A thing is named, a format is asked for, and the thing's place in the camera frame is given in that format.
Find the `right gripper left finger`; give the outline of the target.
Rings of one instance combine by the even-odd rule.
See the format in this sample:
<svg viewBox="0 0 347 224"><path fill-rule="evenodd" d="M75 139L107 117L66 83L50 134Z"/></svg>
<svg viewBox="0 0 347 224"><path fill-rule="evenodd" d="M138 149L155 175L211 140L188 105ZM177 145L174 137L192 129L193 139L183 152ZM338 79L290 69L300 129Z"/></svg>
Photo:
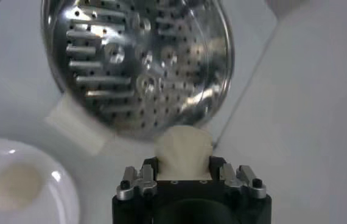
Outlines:
<svg viewBox="0 0 347 224"><path fill-rule="evenodd" d="M136 170L134 166L127 166L116 188L116 199L129 201L137 195L144 198L157 197L159 195L157 177L157 157L145 159L139 170Z"/></svg>

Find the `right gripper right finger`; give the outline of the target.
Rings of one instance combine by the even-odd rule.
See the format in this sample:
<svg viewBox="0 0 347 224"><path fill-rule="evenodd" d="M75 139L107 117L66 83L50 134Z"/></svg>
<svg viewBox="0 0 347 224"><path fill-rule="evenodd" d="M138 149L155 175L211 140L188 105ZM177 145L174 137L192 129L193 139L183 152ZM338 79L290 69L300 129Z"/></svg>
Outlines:
<svg viewBox="0 0 347 224"><path fill-rule="evenodd" d="M254 199L265 199L267 187L253 172L250 166L235 169L222 157L209 157L209 173L213 181L221 181L225 186L237 189Z"/></svg>

